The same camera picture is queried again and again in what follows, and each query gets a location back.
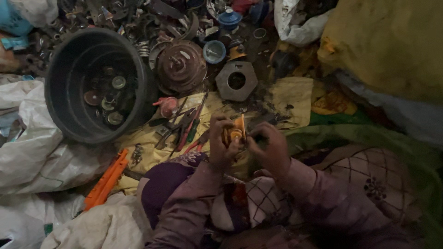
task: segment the metal spring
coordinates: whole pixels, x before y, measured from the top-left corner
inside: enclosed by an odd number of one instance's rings
[[[139,42],[137,45],[137,51],[140,57],[149,57],[151,49],[149,48],[149,42]]]

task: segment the green fabric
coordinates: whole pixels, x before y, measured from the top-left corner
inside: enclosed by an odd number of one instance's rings
[[[440,225],[443,185],[436,171],[443,165],[439,150],[401,133],[365,124],[307,126],[285,134],[290,155],[300,152],[300,149],[314,149],[318,144],[334,139],[386,148],[396,153],[408,166],[417,198],[423,207],[422,226],[427,236],[427,246],[438,248],[443,244],[443,229]]]
[[[338,124],[354,124],[354,125],[372,125],[372,120],[359,108],[354,115],[337,113],[332,115],[321,115],[311,111],[311,119],[309,125],[338,125]]]

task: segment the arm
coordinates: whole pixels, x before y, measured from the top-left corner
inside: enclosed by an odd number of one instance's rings
[[[320,232],[327,246],[340,248],[410,248],[402,230],[394,226],[364,193],[322,171],[314,171],[288,156],[285,137],[268,123],[251,135],[268,139],[265,150],[248,137],[254,153],[300,207],[305,220]]]
[[[153,243],[147,248],[199,248],[222,174],[201,162],[165,202]]]
[[[238,153],[238,140],[229,148],[222,143],[223,128],[232,126],[233,122],[223,115],[211,117],[210,162],[201,162],[195,173],[165,202],[154,230],[153,243],[146,248],[200,248],[204,225],[223,173]]]

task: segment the yellow tarp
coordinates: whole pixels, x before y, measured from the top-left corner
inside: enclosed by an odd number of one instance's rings
[[[289,116],[290,118],[278,124],[279,128],[297,128],[304,127],[309,124],[311,117],[311,91],[313,80],[303,77],[289,77],[279,79],[274,85],[269,88],[269,93],[265,96],[265,100],[272,103],[275,110],[274,113],[279,113],[282,116]],[[204,93],[199,93],[189,96],[183,111],[190,108],[197,108],[200,104]],[[201,122],[197,129],[195,139],[209,128],[209,120],[213,113],[225,113],[228,117],[239,117],[240,114],[232,109],[231,104],[224,104],[217,92],[210,92],[200,116]],[[257,112],[245,113],[245,122],[259,116]],[[154,115],[153,119],[160,118],[159,110]],[[150,168],[156,164],[168,159],[169,154],[174,148],[173,141],[175,136],[169,137],[167,140],[167,147],[159,150],[154,148],[161,136],[155,132],[158,127],[149,127],[148,124],[140,127],[131,134],[124,135],[118,139],[120,148],[127,148],[129,150],[127,159],[129,160],[129,169],[141,174],[146,173]],[[135,145],[141,144],[143,146],[142,160],[137,165],[131,164],[131,154],[134,151]],[[174,153],[173,157],[183,154],[187,144],[181,152]],[[206,143],[202,148],[203,152],[209,153],[209,143]],[[232,174],[241,179],[247,177],[246,161],[248,161],[248,153],[242,152],[238,155],[238,162],[234,165]],[[122,180],[116,185],[115,189],[125,190],[127,194],[133,194],[137,181],[128,180],[127,177],[122,177]]]
[[[340,0],[319,60],[374,91],[443,103],[443,1]]]

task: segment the yellow metal part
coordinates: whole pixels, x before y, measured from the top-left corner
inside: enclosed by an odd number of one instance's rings
[[[247,56],[247,54],[245,53],[245,52],[243,52],[243,53],[239,53],[237,50],[238,50],[238,47],[239,46],[237,46],[237,47],[233,47],[233,48],[231,48],[230,50],[229,50],[229,60],[228,61],[232,61],[232,60],[234,60],[234,59],[237,59],[237,58],[240,58],[240,57],[243,57],[243,56]]]

